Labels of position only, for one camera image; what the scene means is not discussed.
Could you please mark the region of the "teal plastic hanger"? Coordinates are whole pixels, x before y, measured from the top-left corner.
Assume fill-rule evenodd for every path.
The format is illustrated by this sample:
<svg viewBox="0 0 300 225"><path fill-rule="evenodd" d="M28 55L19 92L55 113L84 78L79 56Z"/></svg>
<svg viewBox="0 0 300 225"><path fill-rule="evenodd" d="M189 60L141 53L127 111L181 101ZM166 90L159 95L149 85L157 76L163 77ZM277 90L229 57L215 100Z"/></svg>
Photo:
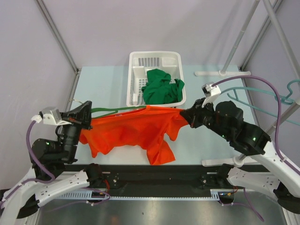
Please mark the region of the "teal plastic hanger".
<svg viewBox="0 0 300 225"><path fill-rule="evenodd" d="M250 108L276 118L278 116L278 105L281 106L281 115L288 108L299 105L296 103L293 95L292 85L299 86L300 80L297 79L278 79L277 77L265 78L247 78L247 85L244 86L231 86L230 88L223 89L222 94L226 93L227 96L241 104L247 105ZM250 93L251 104L247 104L239 100L237 91L245 90Z"/></svg>

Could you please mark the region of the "green plastic hanger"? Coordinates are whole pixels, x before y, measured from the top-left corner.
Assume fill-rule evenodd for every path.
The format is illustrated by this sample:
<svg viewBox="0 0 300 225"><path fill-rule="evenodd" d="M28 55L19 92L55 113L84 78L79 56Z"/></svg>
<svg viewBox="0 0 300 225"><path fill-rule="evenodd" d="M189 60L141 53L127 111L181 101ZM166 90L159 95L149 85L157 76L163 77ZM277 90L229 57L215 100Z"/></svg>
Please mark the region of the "green plastic hanger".
<svg viewBox="0 0 300 225"><path fill-rule="evenodd" d="M103 114L97 117L93 117L94 119L102 118L105 116L113 115L118 113L119 111L124 111L124 110L136 110L136 109L142 109L145 108L146 106L141 105L141 106L130 106L130 107L121 107L121 108L92 108L91 113L99 113L99 112L108 112L107 114Z"/></svg>

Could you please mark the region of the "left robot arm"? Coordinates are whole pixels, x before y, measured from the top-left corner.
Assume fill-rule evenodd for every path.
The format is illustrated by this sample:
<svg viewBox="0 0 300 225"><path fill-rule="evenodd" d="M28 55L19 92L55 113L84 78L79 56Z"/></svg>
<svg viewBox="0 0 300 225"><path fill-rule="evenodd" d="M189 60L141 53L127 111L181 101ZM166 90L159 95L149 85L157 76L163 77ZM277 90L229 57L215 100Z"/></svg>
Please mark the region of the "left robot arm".
<svg viewBox="0 0 300 225"><path fill-rule="evenodd" d="M31 118L26 132L26 146L31 168L13 188L1 192L0 223L11 225L28 217L56 197L80 188L99 187L104 178L97 164L90 164L68 179L56 181L67 164L76 162L75 153L82 130L90 130L92 102L86 101L68 112L47 107ZM56 126L58 139L39 138L30 143L33 126L42 122Z"/></svg>

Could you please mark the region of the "green t shirt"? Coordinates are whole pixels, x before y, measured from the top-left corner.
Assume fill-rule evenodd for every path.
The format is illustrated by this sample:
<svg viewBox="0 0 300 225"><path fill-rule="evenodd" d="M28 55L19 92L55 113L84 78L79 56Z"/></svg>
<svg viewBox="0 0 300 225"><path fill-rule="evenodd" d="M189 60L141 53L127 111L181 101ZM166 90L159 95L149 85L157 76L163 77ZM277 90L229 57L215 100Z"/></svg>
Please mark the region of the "green t shirt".
<svg viewBox="0 0 300 225"><path fill-rule="evenodd" d="M171 75L160 69L148 70L147 79L141 88L146 105L165 105L182 100L185 83L181 79L171 82Z"/></svg>

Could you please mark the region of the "orange t shirt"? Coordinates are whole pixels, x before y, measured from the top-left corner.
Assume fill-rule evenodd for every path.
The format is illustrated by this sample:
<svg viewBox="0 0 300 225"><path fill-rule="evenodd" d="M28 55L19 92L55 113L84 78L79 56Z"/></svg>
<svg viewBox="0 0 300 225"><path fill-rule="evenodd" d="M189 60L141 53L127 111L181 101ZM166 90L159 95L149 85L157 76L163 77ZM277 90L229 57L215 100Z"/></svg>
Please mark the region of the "orange t shirt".
<svg viewBox="0 0 300 225"><path fill-rule="evenodd" d="M81 131L79 141L87 144L91 156L108 154L115 147L139 146L146 151L150 165L175 161L175 156L164 140L178 137L179 130L188 125L181 116L181 109L146 106L129 112L117 113L91 121L90 130Z"/></svg>

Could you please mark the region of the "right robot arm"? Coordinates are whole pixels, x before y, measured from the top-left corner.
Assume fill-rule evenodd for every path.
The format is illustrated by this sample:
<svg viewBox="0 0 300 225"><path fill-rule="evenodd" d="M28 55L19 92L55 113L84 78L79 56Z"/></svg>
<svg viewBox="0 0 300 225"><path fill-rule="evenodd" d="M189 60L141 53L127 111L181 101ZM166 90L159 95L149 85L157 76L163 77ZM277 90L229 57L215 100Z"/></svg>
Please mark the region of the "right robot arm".
<svg viewBox="0 0 300 225"><path fill-rule="evenodd" d="M259 126L245 122L243 110L234 102L223 101L213 105L221 94L219 84L232 79L203 85L205 97L196 100L191 108L180 114L191 128L205 126L224 138L236 151L263 165L275 177L253 174L235 165L222 164L214 175L213 183L221 188L237 186L260 192L275 199L284 209L299 214L300 169L279 149L280 122L277 121L275 139L272 140Z"/></svg>

